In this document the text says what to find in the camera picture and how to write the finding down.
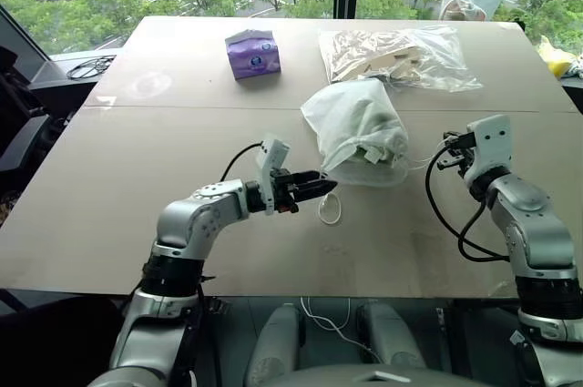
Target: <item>drawstring bag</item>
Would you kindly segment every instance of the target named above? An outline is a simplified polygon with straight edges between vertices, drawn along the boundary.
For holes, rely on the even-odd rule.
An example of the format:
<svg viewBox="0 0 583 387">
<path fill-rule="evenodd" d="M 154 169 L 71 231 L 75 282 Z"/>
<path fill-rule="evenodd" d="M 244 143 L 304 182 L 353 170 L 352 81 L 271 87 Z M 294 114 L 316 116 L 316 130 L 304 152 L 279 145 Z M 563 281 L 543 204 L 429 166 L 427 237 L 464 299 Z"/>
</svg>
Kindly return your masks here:
<svg viewBox="0 0 583 387">
<path fill-rule="evenodd" d="M 329 178 L 371 187 L 404 181 L 408 137 L 380 80 L 332 84 L 301 110 L 318 136 L 322 171 Z"/>
</svg>

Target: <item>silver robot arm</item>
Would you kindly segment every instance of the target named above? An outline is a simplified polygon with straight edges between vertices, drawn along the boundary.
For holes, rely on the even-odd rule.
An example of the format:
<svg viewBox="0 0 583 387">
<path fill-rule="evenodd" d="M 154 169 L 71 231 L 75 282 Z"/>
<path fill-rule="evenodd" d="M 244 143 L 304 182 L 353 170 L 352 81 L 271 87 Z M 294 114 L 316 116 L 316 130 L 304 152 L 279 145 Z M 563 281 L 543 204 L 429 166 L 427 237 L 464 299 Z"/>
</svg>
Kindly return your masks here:
<svg viewBox="0 0 583 387">
<path fill-rule="evenodd" d="M 550 196 L 511 173 L 508 117 L 484 118 L 469 124 L 467 133 L 445 138 L 453 158 L 437 166 L 459 167 L 505 237 L 520 300 L 519 335 L 536 354 L 545 385 L 583 381 L 583 292 L 573 239 Z"/>
<path fill-rule="evenodd" d="M 298 202 L 323 196 L 336 186 L 317 171 L 292 174 L 281 168 L 288 150 L 284 143 L 268 138 L 257 156 L 258 182 L 208 185 L 162 211 L 157 237 L 111 355 L 110 371 L 90 387 L 194 383 L 191 369 L 205 313 L 202 269 L 219 232 L 252 212 L 297 212 Z"/>
</svg>

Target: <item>white cable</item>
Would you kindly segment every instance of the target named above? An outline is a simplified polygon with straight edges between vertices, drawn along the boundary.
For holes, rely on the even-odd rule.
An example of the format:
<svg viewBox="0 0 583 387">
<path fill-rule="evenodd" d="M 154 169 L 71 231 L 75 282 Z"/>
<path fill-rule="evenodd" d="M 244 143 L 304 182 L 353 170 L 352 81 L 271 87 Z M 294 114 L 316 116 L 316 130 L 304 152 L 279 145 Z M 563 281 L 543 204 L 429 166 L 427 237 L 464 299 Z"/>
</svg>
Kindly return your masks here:
<svg viewBox="0 0 583 387">
<path fill-rule="evenodd" d="M 425 163 L 425 162 L 431 161 L 431 160 L 434 158 L 435 154 L 437 153 L 437 150 L 439 150 L 439 148 L 441 147 L 441 145 L 442 145 L 442 144 L 444 144 L 444 143 L 445 143 L 447 140 L 448 140 L 448 138 L 444 138 L 444 139 L 442 139 L 442 140 L 441 140 L 439 143 L 437 143 L 437 146 L 435 146 L 435 150 L 434 150 L 434 153 L 433 153 L 433 155 L 432 155 L 431 157 L 429 157 L 429 158 L 424 158 L 424 159 L 410 159 L 410 158 L 409 158 L 409 157 L 407 157 L 406 155 L 405 155 L 405 157 L 404 157 L 404 158 L 405 158 L 407 161 L 409 161 L 409 162 L 420 162 L 420 163 L 422 163 L 422 164 L 423 164 L 423 163 Z"/>
<path fill-rule="evenodd" d="M 328 323 L 330 323 L 330 326 L 332 326 L 332 328 L 333 328 L 333 329 L 334 329 L 336 332 L 338 332 L 338 335 L 340 335 L 340 338 L 341 338 L 341 339 L 343 339 L 344 341 L 347 341 L 347 342 L 349 342 L 349 343 L 353 344 L 354 346 L 358 346 L 359 348 L 361 348 L 361 349 L 363 349 L 363 350 L 367 351 L 367 352 L 368 352 L 368 353 L 370 353 L 370 354 L 371 354 L 371 355 L 372 355 L 372 356 L 373 356 L 373 357 L 374 357 L 374 358 L 375 358 L 375 359 L 376 359 L 378 362 L 382 362 L 382 361 L 381 361 L 381 359 L 379 358 L 379 356 L 378 356 L 378 355 L 377 355 L 377 354 L 376 354 L 376 353 L 375 353 L 375 352 L 374 352 L 372 349 L 370 349 L 370 348 L 367 348 L 366 346 L 364 346 L 362 343 L 359 343 L 358 341 L 354 341 L 354 340 L 347 339 L 347 338 L 344 336 L 343 332 L 342 332 L 342 331 L 340 331 L 340 330 L 338 329 L 338 327 L 337 327 L 337 326 L 334 324 L 334 322 L 333 322 L 333 321 L 331 321 L 330 319 L 327 319 L 327 318 L 325 318 L 325 317 L 322 317 L 322 316 L 314 316 L 313 314 L 310 314 L 310 313 L 308 312 L 308 310 L 306 309 L 306 306 L 305 306 L 305 305 L 304 305 L 304 303 L 303 303 L 303 298 L 300 298 L 300 304 L 302 305 L 303 311 L 306 313 L 306 316 L 308 316 L 310 319 L 312 319 L 312 320 L 316 320 L 316 319 L 317 319 L 317 320 L 319 320 L 319 321 L 327 321 Z"/>
<path fill-rule="evenodd" d="M 434 154 L 429 157 L 429 158 L 425 158 L 425 159 L 409 159 L 407 156 L 405 156 L 405 159 L 409 162 L 421 162 L 423 163 L 423 165 L 419 166 L 419 167 L 410 167 L 409 171 L 414 171 L 414 170 L 420 170 L 422 168 L 425 168 L 427 166 L 429 166 L 429 164 L 431 163 L 431 160 L 434 158 L 435 154 L 437 153 L 437 151 L 439 150 L 439 148 L 448 140 L 449 138 L 445 138 L 442 139 L 439 143 L 437 143 L 437 146 L 435 146 L 435 150 L 434 150 Z"/>
<path fill-rule="evenodd" d="M 310 298 L 307 298 L 306 303 L 308 305 L 308 312 L 309 314 L 311 314 L 313 316 L 313 310 L 312 310 L 312 305 L 310 304 Z M 320 321 L 318 321 L 317 319 L 312 319 L 314 321 L 314 323 L 316 325 L 318 325 L 320 328 L 322 328 L 325 331 L 335 331 L 334 328 L 329 328 L 327 326 L 324 326 L 320 323 Z M 342 325 L 340 325 L 338 327 L 339 330 L 343 330 L 346 325 L 348 325 L 348 322 L 350 321 L 350 298 L 348 298 L 348 311 L 346 312 L 346 318 L 344 319 L 344 323 Z"/>
<path fill-rule="evenodd" d="M 194 374 L 193 371 L 189 371 L 189 375 L 190 375 L 190 387 L 197 387 L 198 383 L 196 375 Z"/>
<path fill-rule="evenodd" d="M 333 220 L 327 220 L 322 215 L 322 208 L 324 208 L 326 206 L 326 203 L 328 202 L 329 197 L 334 197 L 336 199 L 336 203 L 338 203 L 338 215 Z M 333 226 L 340 221 L 340 217 L 342 216 L 342 214 L 343 214 L 343 204 L 340 201 L 340 198 L 338 196 L 336 196 L 334 193 L 328 193 L 322 198 L 322 200 L 320 200 L 320 204 L 318 205 L 318 219 L 320 219 L 322 221 L 322 223 L 324 223 L 328 226 Z"/>
</svg>

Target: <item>gray tabletop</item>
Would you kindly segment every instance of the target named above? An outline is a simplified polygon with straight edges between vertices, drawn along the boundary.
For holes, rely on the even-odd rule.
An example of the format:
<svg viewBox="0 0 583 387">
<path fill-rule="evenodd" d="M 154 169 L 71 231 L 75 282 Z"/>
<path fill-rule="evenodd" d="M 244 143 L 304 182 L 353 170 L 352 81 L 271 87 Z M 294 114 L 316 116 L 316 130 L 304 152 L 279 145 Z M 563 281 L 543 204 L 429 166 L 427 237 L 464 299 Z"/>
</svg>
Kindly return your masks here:
<svg viewBox="0 0 583 387">
<path fill-rule="evenodd" d="M 423 22 L 146 18 L 56 143 L 0 229 L 0 287 L 125 293 L 148 258 L 159 212 L 217 180 L 231 157 L 273 133 L 291 145 L 285 166 L 322 161 L 300 104 L 326 85 L 320 30 L 390 30 Z M 450 94 L 391 95 L 410 155 L 431 155 L 446 130 L 493 112 L 512 121 L 515 171 L 550 193 L 581 262 L 581 124 L 578 112 L 513 25 L 460 23 L 467 64 L 484 84 Z M 270 28 L 281 74 L 235 82 L 223 38 Z M 232 170 L 256 177 L 253 155 Z M 254 215 L 226 228 L 210 254 L 210 294 L 488 297 L 514 294 L 507 264 L 473 264 L 432 214 L 423 171 L 396 188 L 337 189 L 343 218 Z M 435 179 L 446 216 L 461 227 L 475 202 L 452 170 Z M 472 239 L 504 250 L 482 218 Z"/>
</svg>

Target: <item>purple box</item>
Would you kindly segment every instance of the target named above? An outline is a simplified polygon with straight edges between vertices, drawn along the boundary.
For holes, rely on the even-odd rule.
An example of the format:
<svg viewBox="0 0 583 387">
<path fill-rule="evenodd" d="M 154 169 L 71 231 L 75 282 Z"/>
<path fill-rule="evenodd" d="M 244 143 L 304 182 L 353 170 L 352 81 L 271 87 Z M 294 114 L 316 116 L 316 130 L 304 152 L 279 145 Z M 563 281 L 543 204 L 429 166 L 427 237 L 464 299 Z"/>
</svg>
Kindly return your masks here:
<svg viewBox="0 0 583 387">
<path fill-rule="evenodd" d="M 225 39 L 225 44 L 235 79 L 281 71 L 271 30 L 245 30 Z"/>
</svg>

